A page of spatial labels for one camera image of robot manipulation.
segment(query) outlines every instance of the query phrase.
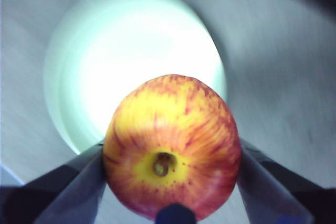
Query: apple stem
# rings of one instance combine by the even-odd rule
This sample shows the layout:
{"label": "apple stem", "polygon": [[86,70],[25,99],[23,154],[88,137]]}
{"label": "apple stem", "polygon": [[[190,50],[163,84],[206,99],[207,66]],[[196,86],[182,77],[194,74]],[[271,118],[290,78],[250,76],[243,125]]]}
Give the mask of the apple stem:
{"label": "apple stem", "polygon": [[164,177],[168,174],[169,165],[172,163],[172,155],[166,152],[158,153],[156,161],[153,164],[153,171],[159,177]]}

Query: apple stem cavity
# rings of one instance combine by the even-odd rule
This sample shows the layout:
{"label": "apple stem cavity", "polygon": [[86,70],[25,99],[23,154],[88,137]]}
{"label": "apple stem cavity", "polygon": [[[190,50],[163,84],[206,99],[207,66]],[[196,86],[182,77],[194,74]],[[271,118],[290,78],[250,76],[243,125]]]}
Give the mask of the apple stem cavity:
{"label": "apple stem cavity", "polygon": [[153,171],[155,175],[164,177],[168,174],[169,167],[175,164],[175,157],[167,152],[160,152],[156,156],[153,164]]}

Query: black rubber tip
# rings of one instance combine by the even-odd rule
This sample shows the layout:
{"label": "black rubber tip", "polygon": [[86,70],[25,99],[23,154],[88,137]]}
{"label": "black rubber tip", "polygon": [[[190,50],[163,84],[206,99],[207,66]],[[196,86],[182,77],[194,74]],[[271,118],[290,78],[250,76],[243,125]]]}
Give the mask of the black rubber tip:
{"label": "black rubber tip", "polygon": [[171,204],[157,214],[155,224],[196,224],[196,218],[189,208]]}

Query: red and yellow apple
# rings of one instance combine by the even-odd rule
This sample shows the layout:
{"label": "red and yellow apple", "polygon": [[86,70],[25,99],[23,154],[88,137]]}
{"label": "red and yellow apple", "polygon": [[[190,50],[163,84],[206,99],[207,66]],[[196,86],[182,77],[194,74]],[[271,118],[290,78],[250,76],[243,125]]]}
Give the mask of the red and yellow apple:
{"label": "red and yellow apple", "polygon": [[125,97],[103,146],[109,187],[151,220],[175,202],[197,220],[213,213],[235,186],[240,156],[225,102],[199,80],[177,74],[147,81]]}

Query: apple skin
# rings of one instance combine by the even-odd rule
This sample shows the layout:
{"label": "apple skin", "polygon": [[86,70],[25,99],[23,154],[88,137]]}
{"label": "apple skin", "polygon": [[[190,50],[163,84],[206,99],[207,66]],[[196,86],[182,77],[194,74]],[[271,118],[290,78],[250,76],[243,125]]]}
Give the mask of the apple skin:
{"label": "apple skin", "polygon": [[[199,80],[169,74],[145,82],[116,109],[103,146],[109,187],[130,210],[154,220],[180,203],[202,220],[234,189],[241,146],[220,96]],[[159,153],[172,155],[158,176]]]}

